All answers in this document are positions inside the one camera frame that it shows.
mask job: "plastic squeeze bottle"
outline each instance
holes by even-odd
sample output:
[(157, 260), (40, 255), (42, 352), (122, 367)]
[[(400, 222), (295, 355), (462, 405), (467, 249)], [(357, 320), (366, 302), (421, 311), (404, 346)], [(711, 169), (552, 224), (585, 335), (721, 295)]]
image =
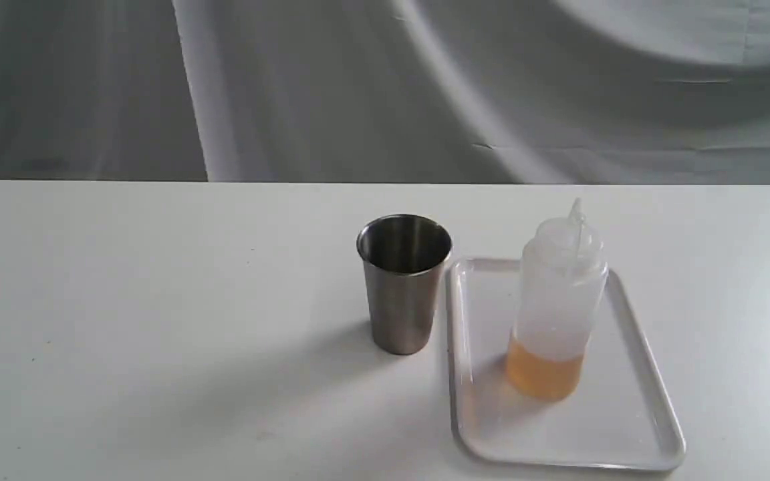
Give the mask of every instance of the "plastic squeeze bottle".
[(558, 401), (575, 390), (607, 279), (602, 240), (576, 198), (569, 216), (541, 223), (522, 252), (521, 305), (505, 362), (521, 393)]

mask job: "plastic tray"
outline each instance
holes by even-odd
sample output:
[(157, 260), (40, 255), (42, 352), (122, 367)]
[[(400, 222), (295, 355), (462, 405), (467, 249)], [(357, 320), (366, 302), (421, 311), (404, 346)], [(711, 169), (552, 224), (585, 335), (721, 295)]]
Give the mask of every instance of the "plastic tray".
[(452, 395), (458, 435), (490, 462), (667, 471), (685, 441), (620, 278), (608, 276), (575, 392), (520, 395), (503, 360), (519, 308), (519, 261), (462, 259), (448, 276)]

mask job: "table surface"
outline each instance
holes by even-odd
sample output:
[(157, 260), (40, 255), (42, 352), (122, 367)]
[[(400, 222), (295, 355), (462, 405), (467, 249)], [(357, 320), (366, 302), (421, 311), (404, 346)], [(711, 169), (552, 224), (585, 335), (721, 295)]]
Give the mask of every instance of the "table surface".
[(513, 258), (575, 196), (688, 440), (670, 478), (770, 478), (770, 186), (0, 182), (0, 480), (620, 477), (474, 460), (443, 309), (410, 357), (366, 324), (368, 220)]

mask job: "tray rim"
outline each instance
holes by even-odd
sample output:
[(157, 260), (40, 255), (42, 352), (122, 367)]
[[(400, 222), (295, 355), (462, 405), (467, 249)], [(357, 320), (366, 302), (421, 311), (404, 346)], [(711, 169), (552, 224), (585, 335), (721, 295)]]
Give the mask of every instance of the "tray rim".
[(673, 453), (673, 456), (668, 460), (661, 460), (657, 463), (649, 464), (617, 464), (617, 463), (601, 463), (601, 462), (552, 462), (552, 460), (510, 460), (505, 458), (499, 458), (495, 456), (486, 456), (481, 454), (480, 450), (477, 450), (471, 441), (468, 441), (463, 434), (462, 423), (459, 420), (459, 396), (457, 395), (457, 383), (456, 383), (456, 334), (459, 326), (463, 324), (463, 313), (459, 305), (461, 298), (461, 289), (459, 285), (459, 274), (468, 270), (473, 264), (478, 262), (492, 262), (495, 264), (512, 265), (515, 264), (516, 268), (521, 262), (519, 259), (507, 259), (507, 258), (492, 258), (492, 257), (462, 257), (453, 261), (452, 265), (447, 269), (446, 277), (446, 307), (447, 307), (447, 352), (450, 365), (450, 395), (451, 395), (451, 420), (453, 435), (457, 436), (459, 443), (466, 449), (472, 456), (476, 456), (484, 462), (492, 462), (498, 464), (507, 464), (514, 466), (556, 466), (556, 468), (597, 468), (603, 470), (617, 470), (617, 471), (637, 471), (637, 472), (669, 472), (675, 468), (678, 468), (684, 460), (685, 454), (688, 450), (687, 441), (685, 441), (684, 435), (682, 435), (682, 428), (679, 424), (679, 419), (676, 416), (676, 411), (673, 409), (673, 404), (670, 401), (670, 396), (667, 393), (667, 389), (664, 384), (664, 380), (661, 377), (661, 373), (655, 363), (652, 348), (650, 342), (644, 330), (641, 328), (638, 317), (635, 315), (635, 311), (632, 308), (632, 304), (629, 301), (628, 293), (626, 292), (626, 286), (623, 284), (623, 280), (620, 275), (614, 270), (608, 270), (608, 280), (617, 285), (620, 290), (620, 295), (623, 300), (624, 308), (629, 312), (629, 317), (632, 320), (632, 325), (638, 335), (638, 340), (641, 344), (641, 348), (644, 350), (645, 357), (650, 365), (650, 375), (654, 378), (654, 381), (659, 389), (660, 401), (663, 408), (671, 421), (671, 428), (673, 436), (678, 441), (678, 449)]

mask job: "stainless steel cup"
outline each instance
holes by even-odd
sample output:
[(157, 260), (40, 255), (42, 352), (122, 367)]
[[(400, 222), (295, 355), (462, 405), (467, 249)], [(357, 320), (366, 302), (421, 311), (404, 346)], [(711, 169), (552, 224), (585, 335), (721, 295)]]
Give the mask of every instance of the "stainless steel cup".
[(430, 340), (441, 271), (453, 243), (439, 224), (397, 214), (358, 233), (373, 341), (393, 354), (413, 354)]

